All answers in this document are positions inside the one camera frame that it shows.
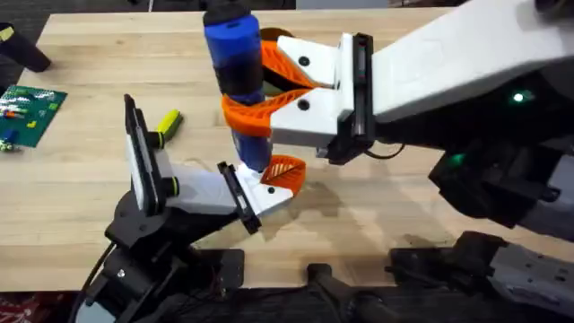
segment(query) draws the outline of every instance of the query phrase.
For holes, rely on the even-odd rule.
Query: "black bottle cap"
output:
[[[243,4],[237,2],[214,5],[204,14],[204,26],[230,22],[249,14],[251,14],[251,11]]]

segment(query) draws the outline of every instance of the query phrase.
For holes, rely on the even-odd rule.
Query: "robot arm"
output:
[[[224,114],[337,165],[375,141],[443,150],[430,179],[459,212],[574,240],[561,224],[574,212],[570,9],[473,0],[374,53],[363,34],[337,47],[280,37],[265,70],[305,85],[255,107],[224,99]]]

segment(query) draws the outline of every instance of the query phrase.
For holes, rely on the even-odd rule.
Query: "black clamp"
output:
[[[228,165],[225,161],[222,161],[217,164],[217,169],[225,178],[227,187],[230,189],[231,196],[233,196],[233,200],[237,206],[236,213],[238,214],[240,220],[243,222],[245,229],[247,229],[249,234],[257,233],[259,227],[261,226],[261,222],[256,217],[255,212],[253,212],[248,198],[245,195],[243,188],[241,188],[237,177],[235,176],[235,167],[233,167],[233,165]]]

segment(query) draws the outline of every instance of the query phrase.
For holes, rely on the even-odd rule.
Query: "screw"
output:
[[[311,61],[309,60],[308,57],[299,57],[299,64],[301,66],[309,66],[309,64],[311,64]]]
[[[307,111],[310,108],[310,104],[307,100],[305,99],[301,99],[299,100],[299,102],[297,102],[297,107],[299,107],[299,109],[301,109],[302,111]]]

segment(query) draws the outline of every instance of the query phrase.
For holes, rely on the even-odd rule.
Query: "green led light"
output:
[[[457,153],[455,155],[450,156],[448,159],[448,166],[450,167],[459,167],[465,161],[465,154]]]
[[[517,91],[510,96],[510,103],[522,104],[534,100],[535,96],[529,90]]]
[[[514,100],[514,102],[516,103],[520,103],[524,100],[524,94],[522,93],[516,93],[514,94],[514,96],[512,97],[512,100]]]

